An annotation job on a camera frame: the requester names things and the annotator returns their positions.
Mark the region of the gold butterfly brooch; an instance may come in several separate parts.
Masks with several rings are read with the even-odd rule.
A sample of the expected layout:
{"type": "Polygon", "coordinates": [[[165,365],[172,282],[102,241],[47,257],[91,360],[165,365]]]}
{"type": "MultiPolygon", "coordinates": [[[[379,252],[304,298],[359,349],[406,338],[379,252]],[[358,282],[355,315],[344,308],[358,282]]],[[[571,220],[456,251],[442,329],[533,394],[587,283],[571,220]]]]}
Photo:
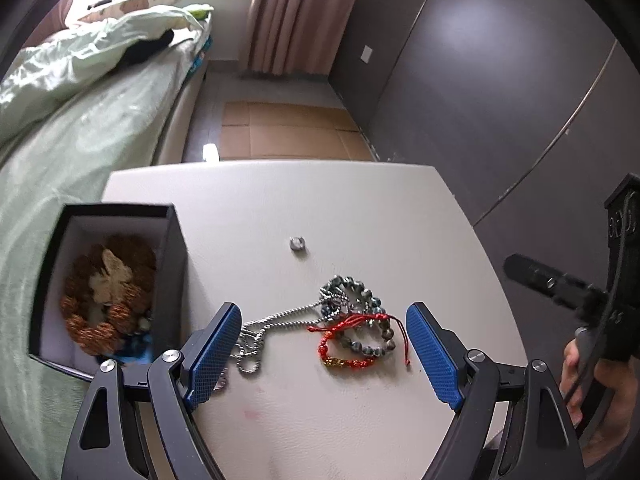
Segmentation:
{"type": "Polygon", "coordinates": [[[125,288],[132,281],[134,274],[130,267],[109,249],[102,252],[102,261],[104,269],[89,278],[92,299],[96,304],[119,304],[124,300],[125,288]]]}

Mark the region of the blue beaded jewelry in box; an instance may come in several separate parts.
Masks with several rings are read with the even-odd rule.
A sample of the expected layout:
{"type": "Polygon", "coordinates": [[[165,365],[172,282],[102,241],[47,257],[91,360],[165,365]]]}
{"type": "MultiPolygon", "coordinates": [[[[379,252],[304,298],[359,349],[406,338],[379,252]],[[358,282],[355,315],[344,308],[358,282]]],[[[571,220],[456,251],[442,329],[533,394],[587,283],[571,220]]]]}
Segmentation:
{"type": "Polygon", "coordinates": [[[107,345],[104,356],[119,363],[149,363],[152,356],[152,320],[149,315],[130,318],[130,323],[116,321],[108,316],[107,322],[114,327],[115,337],[107,345]]]}

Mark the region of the black jewelry box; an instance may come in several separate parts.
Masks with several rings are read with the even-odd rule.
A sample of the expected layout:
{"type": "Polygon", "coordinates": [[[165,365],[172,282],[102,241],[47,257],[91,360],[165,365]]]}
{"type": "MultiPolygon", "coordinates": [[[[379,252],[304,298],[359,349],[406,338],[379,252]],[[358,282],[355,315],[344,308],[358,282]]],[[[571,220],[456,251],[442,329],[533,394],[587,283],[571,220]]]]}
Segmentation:
{"type": "Polygon", "coordinates": [[[149,364],[177,347],[187,258],[174,206],[64,206],[38,276],[29,356],[89,380],[107,359],[149,364]]]}

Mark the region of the flattened cardboard on floor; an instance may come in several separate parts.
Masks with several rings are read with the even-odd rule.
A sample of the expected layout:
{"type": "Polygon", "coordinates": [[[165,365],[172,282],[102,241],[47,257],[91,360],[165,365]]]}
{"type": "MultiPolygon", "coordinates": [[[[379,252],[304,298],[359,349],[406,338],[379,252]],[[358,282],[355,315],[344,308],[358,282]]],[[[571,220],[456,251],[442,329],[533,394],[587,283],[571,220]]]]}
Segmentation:
{"type": "Polygon", "coordinates": [[[217,148],[223,160],[374,159],[347,110],[288,103],[224,104],[217,148]]]}

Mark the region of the bed with green sheet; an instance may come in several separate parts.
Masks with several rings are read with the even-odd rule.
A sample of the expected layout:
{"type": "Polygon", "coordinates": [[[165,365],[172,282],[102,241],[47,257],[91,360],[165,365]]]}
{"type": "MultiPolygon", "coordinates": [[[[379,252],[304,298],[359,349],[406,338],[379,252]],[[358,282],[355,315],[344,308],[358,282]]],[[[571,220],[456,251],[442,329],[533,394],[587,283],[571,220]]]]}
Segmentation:
{"type": "Polygon", "coordinates": [[[40,479],[62,472],[85,394],[28,354],[38,274],[67,204],[93,203],[114,171],[148,166],[171,107],[210,34],[174,30],[144,63],[113,68],[55,112],[1,142],[1,420],[40,479]]]}

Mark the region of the black item on bed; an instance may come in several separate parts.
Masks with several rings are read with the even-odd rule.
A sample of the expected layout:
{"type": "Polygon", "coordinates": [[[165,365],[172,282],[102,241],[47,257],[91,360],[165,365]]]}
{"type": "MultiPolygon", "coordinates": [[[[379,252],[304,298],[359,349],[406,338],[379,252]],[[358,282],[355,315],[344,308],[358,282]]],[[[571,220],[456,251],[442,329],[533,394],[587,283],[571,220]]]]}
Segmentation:
{"type": "Polygon", "coordinates": [[[116,67],[122,68],[144,63],[148,58],[152,58],[153,55],[167,48],[174,40],[174,36],[174,31],[167,29],[160,38],[136,42],[126,49],[116,67]]]}

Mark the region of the light green duvet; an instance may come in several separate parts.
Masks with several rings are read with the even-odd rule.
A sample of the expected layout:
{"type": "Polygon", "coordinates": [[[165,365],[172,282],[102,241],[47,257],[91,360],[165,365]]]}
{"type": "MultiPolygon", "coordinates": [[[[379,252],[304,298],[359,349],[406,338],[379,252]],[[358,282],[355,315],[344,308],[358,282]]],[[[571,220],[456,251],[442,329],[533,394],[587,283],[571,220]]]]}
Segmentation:
{"type": "Polygon", "coordinates": [[[141,41],[185,29],[201,37],[209,4],[152,6],[120,18],[106,18],[61,30],[49,40],[17,53],[1,81],[1,142],[15,138],[34,122],[117,66],[141,41]]]}

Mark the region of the pink curtain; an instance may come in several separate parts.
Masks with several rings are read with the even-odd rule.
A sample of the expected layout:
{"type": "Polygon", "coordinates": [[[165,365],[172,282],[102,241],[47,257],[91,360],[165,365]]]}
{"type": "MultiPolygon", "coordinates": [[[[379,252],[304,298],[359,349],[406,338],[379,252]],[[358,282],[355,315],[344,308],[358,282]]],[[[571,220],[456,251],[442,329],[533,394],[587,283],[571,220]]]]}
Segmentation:
{"type": "Polygon", "coordinates": [[[355,0],[252,0],[239,66],[268,76],[329,75],[355,0]]]}

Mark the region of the white wall socket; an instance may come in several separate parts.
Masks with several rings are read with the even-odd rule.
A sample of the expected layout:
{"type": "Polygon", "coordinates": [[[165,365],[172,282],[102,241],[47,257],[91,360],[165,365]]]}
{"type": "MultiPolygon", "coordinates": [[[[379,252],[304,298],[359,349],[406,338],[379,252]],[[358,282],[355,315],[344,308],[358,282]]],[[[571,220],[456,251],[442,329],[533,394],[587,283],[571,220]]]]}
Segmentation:
{"type": "Polygon", "coordinates": [[[369,46],[364,46],[360,55],[360,60],[363,63],[368,64],[372,55],[373,49],[369,46]]]}

